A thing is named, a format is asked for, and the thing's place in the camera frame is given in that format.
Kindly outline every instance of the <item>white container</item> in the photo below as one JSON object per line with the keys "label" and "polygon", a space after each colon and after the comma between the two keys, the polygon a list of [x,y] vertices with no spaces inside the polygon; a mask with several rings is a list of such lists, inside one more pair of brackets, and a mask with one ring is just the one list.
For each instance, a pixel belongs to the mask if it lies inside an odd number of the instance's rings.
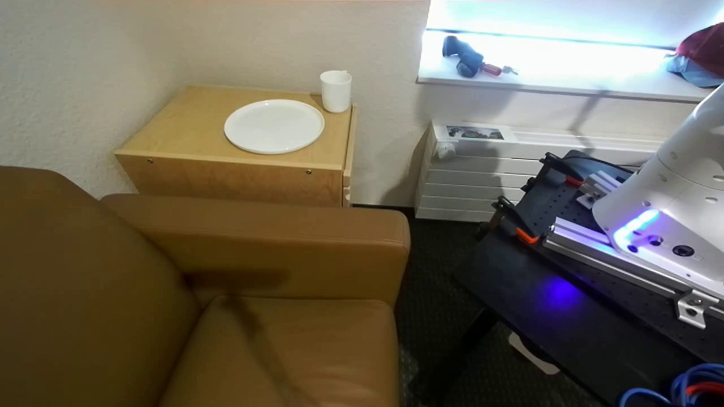
{"label": "white container", "polygon": [[346,71],[325,71],[320,74],[322,105],[328,113],[345,113],[353,102],[353,74]]}

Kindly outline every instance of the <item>white plate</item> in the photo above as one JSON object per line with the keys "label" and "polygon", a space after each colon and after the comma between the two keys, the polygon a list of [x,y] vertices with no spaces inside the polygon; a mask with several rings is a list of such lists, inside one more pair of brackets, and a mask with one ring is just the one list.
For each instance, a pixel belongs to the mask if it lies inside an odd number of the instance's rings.
{"label": "white plate", "polygon": [[262,100],[233,111],[226,139],[247,151],[288,153],[312,144],[323,132],[323,116],[296,100]]}

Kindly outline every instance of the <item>brown leather armchair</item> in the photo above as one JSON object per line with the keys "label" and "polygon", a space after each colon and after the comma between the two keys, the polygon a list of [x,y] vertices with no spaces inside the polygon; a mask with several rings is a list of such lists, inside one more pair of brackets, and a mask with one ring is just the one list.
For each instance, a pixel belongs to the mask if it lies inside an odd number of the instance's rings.
{"label": "brown leather armchair", "polygon": [[0,168],[0,404],[400,404],[400,212]]}

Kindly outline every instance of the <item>blue light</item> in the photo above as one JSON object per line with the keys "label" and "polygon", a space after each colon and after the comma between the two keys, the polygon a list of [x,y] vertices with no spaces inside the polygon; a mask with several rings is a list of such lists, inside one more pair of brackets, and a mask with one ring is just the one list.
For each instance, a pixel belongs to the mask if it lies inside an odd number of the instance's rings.
{"label": "blue light", "polygon": [[646,210],[633,218],[629,223],[613,232],[613,239],[619,249],[629,249],[635,243],[635,232],[649,229],[659,218],[659,210]]}
{"label": "blue light", "polygon": [[570,311],[582,300],[582,292],[565,278],[550,278],[541,290],[546,309]]}

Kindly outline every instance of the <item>armchair seat cushion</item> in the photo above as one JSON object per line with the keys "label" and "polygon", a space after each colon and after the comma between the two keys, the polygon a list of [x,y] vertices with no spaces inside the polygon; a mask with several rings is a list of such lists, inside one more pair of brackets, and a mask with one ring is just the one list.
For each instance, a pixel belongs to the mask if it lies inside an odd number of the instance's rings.
{"label": "armchair seat cushion", "polygon": [[400,400],[397,361],[382,300],[226,297],[200,318],[162,404],[386,407]]}

